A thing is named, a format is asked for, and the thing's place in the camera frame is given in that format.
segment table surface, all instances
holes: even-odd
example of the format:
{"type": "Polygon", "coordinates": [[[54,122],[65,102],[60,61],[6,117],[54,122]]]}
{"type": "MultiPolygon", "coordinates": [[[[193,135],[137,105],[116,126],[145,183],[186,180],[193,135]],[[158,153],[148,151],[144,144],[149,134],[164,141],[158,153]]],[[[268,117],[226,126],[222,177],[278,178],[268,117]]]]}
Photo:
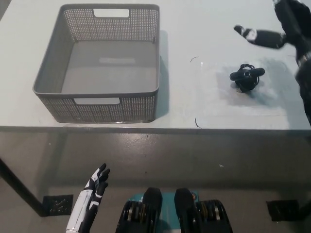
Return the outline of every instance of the table surface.
{"type": "Polygon", "coordinates": [[[271,0],[114,0],[160,7],[161,64],[156,120],[144,124],[61,124],[32,87],[60,7],[105,0],[12,0],[0,21],[0,129],[309,130],[298,84],[295,49],[250,45],[233,27],[282,32],[271,0]],[[266,74],[250,94],[229,80],[240,64],[266,74]]]}

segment robotic arm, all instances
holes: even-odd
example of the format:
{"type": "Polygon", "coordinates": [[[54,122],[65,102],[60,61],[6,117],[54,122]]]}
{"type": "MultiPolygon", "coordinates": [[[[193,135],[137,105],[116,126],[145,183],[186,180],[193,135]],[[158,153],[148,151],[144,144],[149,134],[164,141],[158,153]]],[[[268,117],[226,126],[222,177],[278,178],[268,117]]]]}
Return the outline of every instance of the robotic arm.
{"type": "Polygon", "coordinates": [[[311,13],[298,0],[274,0],[275,12],[285,33],[267,30],[246,29],[240,25],[234,30],[249,43],[267,48],[280,49],[286,43],[296,48],[296,62],[299,66],[296,80],[305,112],[311,122],[311,13]]]}
{"type": "Polygon", "coordinates": [[[106,164],[101,165],[80,193],[71,213],[66,233],[89,233],[104,191],[108,186],[106,180],[110,169],[105,169],[106,164]]]}

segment black cable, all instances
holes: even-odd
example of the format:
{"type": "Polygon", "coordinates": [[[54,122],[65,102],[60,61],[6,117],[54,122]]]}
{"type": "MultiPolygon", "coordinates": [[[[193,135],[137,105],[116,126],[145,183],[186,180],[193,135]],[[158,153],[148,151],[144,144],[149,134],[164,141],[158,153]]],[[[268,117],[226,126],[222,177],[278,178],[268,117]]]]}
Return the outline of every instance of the black cable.
{"type": "Polygon", "coordinates": [[[230,80],[234,81],[242,92],[253,90],[259,83],[259,77],[264,75],[263,68],[255,68],[250,64],[242,64],[237,72],[230,74],[230,80]]]}

